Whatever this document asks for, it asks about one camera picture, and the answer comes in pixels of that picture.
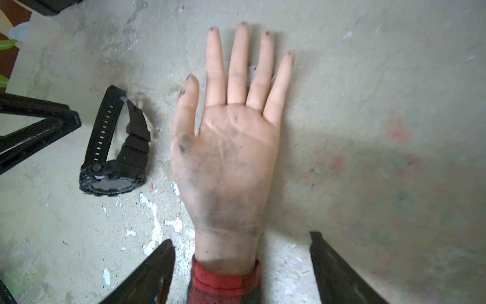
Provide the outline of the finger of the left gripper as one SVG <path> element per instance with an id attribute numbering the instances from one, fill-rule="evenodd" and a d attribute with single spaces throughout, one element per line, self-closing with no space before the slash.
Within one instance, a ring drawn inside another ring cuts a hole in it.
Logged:
<path id="1" fill-rule="evenodd" d="M 1 136 L 1 173 L 82 126 L 76 111 L 60 113 Z"/>
<path id="2" fill-rule="evenodd" d="M 7 93 L 1 93 L 1 113 L 41 118 L 76 116 L 68 105 Z"/>

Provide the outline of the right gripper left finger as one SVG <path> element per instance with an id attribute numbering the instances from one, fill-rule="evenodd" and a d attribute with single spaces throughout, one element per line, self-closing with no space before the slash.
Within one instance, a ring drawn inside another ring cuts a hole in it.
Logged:
<path id="1" fill-rule="evenodd" d="M 175 247 L 163 241 L 101 304 L 156 304 L 168 299 L 175 266 Z"/>

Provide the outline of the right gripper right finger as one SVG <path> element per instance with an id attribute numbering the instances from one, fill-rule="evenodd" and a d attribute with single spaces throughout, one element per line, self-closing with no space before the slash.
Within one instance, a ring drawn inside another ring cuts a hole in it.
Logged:
<path id="1" fill-rule="evenodd" d="M 388 304 L 323 238 L 311 231 L 310 256 L 322 303 Z"/>

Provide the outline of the black wrist watch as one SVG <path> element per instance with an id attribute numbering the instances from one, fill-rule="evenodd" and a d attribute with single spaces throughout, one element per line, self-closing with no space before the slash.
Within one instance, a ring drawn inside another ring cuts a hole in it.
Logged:
<path id="1" fill-rule="evenodd" d="M 79 189 L 118 196 L 144 185 L 151 133 L 143 111 L 124 90 L 107 88 L 80 168 Z"/>

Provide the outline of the mannequin hand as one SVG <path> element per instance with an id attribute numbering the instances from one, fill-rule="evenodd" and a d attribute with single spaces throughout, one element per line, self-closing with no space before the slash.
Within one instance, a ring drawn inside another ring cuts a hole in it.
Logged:
<path id="1" fill-rule="evenodd" d="M 200 85 L 184 82 L 175 107 L 171 165 L 195 230 L 195 259 L 221 275 L 250 273 L 256 264 L 270 194 L 294 54 L 275 62 L 275 38 L 260 39 L 248 81 L 250 26 L 235 32 L 229 65 L 220 32 L 208 31 L 205 107 L 196 122 Z"/>

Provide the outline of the red plaid sleeve forearm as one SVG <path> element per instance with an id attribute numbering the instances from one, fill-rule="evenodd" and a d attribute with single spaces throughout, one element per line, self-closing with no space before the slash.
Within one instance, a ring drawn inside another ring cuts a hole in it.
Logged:
<path id="1" fill-rule="evenodd" d="M 187 303 L 246 304 L 261 303 L 261 266 L 242 275 L 220 275 L 205 269 L 192 259 Z"/>

